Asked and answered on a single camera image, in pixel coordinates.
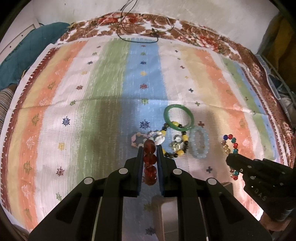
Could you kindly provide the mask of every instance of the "striped fabric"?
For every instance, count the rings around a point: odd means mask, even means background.
[[[0,133],[2,131],[3,123],[6,117],[6,113],[9,109],[13,92],[11,89],[4,89],[0,92]]]
[[[102,36],[51,46],[42,58],[21,80],[16,108],[8,113],[7,137],[1,136],[2,204],[28,230],[83,178],[106,177],[136,156],[131,136],[161,129],[170,104],[188,107],[195,125],[209,134],[205,159],[190,151],[176,159],[193,177],[233,181],[220,144],[229,133],[237,138],[240,154],[287,163],[255,79],[245,66],[216,52],[165,39],[140,44]],[[170,119],[188,122],[179,110],[172,110]],[[168,129],[166,150],[176,134]],[[235,197],[259,218],[262,212],[243,191],[241,176],[233,184]],[[140,240],[153,226],[143,205],[159,190],[143,185],[149,195],[141,197],[141,205],[125,199],[126,240]],[[140,217],[145,218],[132,225]]]

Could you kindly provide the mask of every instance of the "green stripe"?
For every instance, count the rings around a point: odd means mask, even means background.
[[[96,62],[81,105],[77,182],[91,176],[107,177],[119,168],[120,97],[129,42],[113,39]]]
[[[262,118],[262,115],[260,114],[260,111],[258,109],[258,106],[256,105],[253,96],[249,92],[248,87],[245,85],[244,81],[242,80],[241,75],[238,73],[236,66],[233,64],[233,62],[230,59],[222,58],[222,61],[224,62],[226,68],[228,71],[232,74],[232,77],[237,84],[237,87],[243,97],[247,97],[246,104],[249,109],[255,111],[257,114],[252,115],[253,121],[258,129],[260,140],[263,146],[264,150],[264,158],[272,160],[274,158],[273,152],[272,152],[272,145],[270,143],[268,133]]]

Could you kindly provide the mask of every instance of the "red bead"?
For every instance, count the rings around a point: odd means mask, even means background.
[[[156,177],[156,167],[155,166],[150,166],[150,167],[146,167],[144,169],[144,174],[146,177]]]
[[[156,155],[154,154],[146,154],[144,156],[144,163],[147,165],[147,166],[152,166],[156,163],[157,161],[157,158],[156,158]]]
[[[154,141],[152,140],[146,140],[145,143],[144,143],[144,152],[146,154],[150,154],[150,153],[154,153],[156,151],[156,146],[155,146],[155,143]]]

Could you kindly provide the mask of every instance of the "yellow bead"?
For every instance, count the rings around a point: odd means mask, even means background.
[[[178,154],[178,156],[181,156],[181,155],[184,154],[184,151],[183,151],[183,150],[179,150],[179,151],[177,151],[176,153]]]
[[[176,122],[176,121],[172,121],[172,123],[173,123],[174,126],[178,126],[179,125],[179,123]]]
[[[185,135],[182,136],[182,139],[183,139],[183,141],[188,141],[189,138],[188,138],[188,136],[185,134]]]

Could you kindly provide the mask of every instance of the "white wall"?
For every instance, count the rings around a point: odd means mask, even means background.
[[[27,15],[43,24],[72,23],[119,10],[125,3],[126,0],[32,0]],[[269,0],[138,0],[134,10],[208,26],[253,53],[278,13]]]

